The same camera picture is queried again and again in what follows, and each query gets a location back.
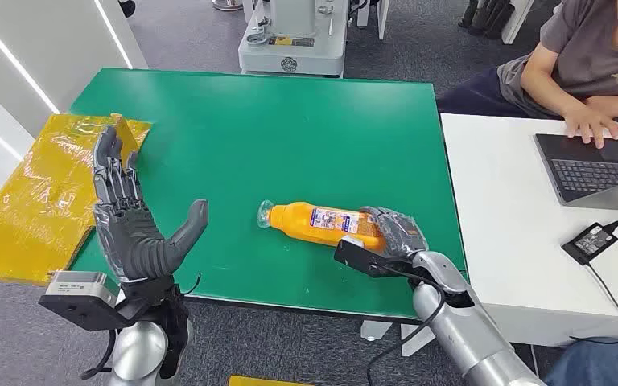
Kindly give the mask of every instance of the laptop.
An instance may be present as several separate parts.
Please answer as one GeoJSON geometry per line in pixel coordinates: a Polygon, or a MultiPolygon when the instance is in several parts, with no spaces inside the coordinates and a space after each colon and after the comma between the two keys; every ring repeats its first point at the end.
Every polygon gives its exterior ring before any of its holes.
{"type": "Polygon", "coordinates": [[[536,141],[562,205],[618,210],[618,140],[603,149],[564,135],[536,134],[536,141]]]}

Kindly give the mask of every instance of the green table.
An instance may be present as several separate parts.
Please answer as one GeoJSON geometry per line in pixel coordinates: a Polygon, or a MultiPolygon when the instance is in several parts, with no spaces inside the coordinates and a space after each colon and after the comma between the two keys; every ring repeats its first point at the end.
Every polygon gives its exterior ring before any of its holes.
{"type": "MultiPolygon", "coordinates": [[[[430,84],[106,68],[70,111],[154,124],[138,173],[164,234],[209,200],[208,228],[175,274],[184,290],[202,274],[197,298],[416,318],[406,279],[372,279],[334,261],[334,248],[260,229],[264,199],[411,214],[465,270],[430,84]]],[[[98,245],[89,237],[72,269],[109,273],[98,245]]]]}

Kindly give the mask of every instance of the orange plastic bottle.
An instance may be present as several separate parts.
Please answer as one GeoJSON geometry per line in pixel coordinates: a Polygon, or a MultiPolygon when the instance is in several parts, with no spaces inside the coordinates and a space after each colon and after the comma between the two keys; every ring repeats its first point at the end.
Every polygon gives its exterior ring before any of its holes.
{"type": "Polygon", "coordinates": [[[385,248],[385,239],[377,230],[373,217],[358,211],[343,211],[331,207],[317,207],[310,203],[274,205],[262,202],[257,213],[262,228],[280,229],[295,239],[336,246],[340,239],[350,235],[364,242],[364,247],[375,251],[385,248]]]}

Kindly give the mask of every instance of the jeans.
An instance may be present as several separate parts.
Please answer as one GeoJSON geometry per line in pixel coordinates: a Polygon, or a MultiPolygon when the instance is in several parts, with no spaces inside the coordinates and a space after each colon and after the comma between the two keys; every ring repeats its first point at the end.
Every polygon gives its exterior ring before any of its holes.
{"type": "MultiPolygon", "coordinates": [[[[531,118],[501,94],[496,67],[482,71],[437,99],[439,113],[531,118]]],[[[562,120],[559,116],[552,119],[562,120]]]]}
{"type": "Polygon", "coordinates": [[[549,386],[618,386],[618,344],[575,343],[544,381],[549,386]]]}

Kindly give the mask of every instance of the yellow plastic bag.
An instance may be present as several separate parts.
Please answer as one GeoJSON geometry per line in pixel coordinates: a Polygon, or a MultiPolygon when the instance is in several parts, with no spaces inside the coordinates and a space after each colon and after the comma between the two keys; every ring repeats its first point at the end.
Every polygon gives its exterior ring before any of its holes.
{"type": "Polygon", "coordinates": [[[311,386],[309,384],[294,384],[280,380],[262,380],[247,376],[230,376],[229,386],[311,386]]]}
{"type": "Polygon", "coordinates": [[[46,284],[71,264],[94,225],[93,146],[106,125],[116,126],[125,160],[150,129],[118,114],[48,118],[0,191],[0,280],[46,284]]]}

